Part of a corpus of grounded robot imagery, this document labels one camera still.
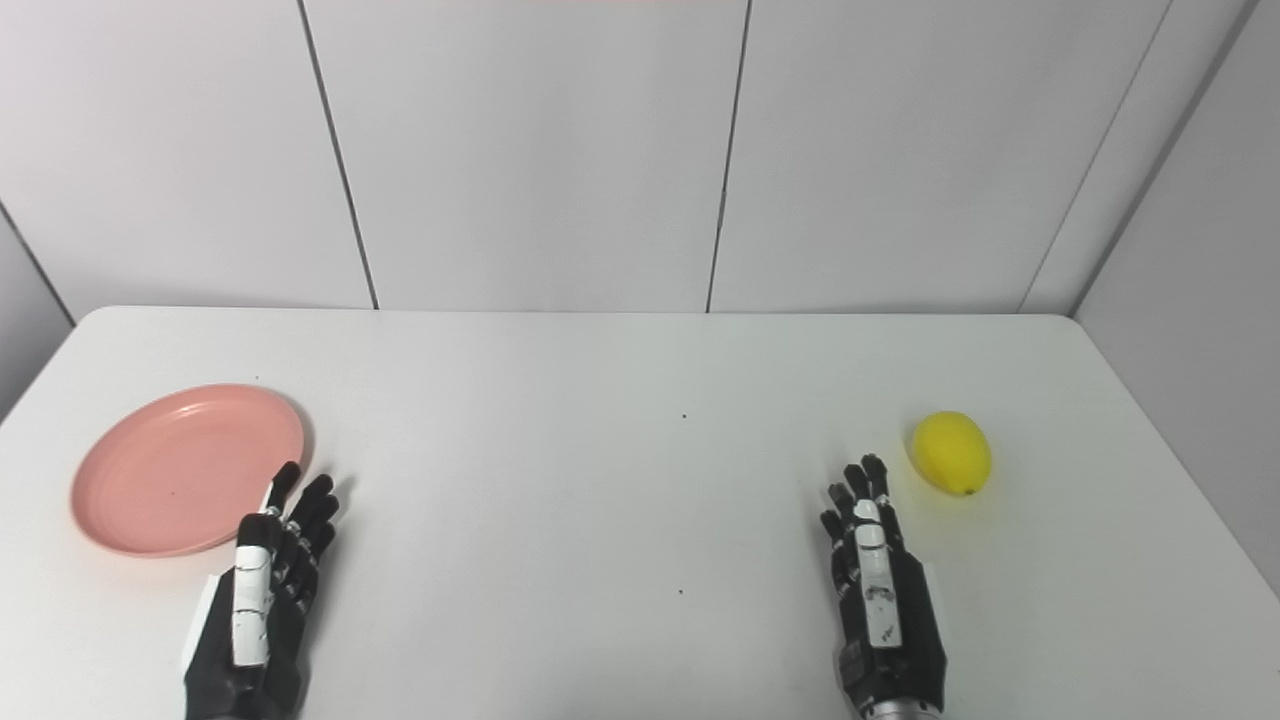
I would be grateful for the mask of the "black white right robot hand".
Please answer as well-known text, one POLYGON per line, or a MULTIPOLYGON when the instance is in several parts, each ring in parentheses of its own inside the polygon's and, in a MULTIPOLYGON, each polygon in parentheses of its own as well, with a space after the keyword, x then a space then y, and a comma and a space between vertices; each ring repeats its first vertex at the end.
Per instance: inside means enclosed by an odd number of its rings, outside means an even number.
POLYGON ((859 719, 941 719, 947 656, 923 564, 905 546, 874 454, 844 469, 820 514, 844 647, 838 679, 859 719))

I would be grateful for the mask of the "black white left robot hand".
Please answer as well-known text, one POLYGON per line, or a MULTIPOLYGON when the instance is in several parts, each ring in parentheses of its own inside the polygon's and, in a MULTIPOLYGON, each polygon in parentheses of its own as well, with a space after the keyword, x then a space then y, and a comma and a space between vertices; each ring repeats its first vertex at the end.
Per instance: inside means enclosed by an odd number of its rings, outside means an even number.
POLYGON ((211 577, 182 673, 187 719, 293 719, 307 675, 302 646, 340 507, 328 474, 284 462, 259 510, 242 516, 233 564, 211 577))

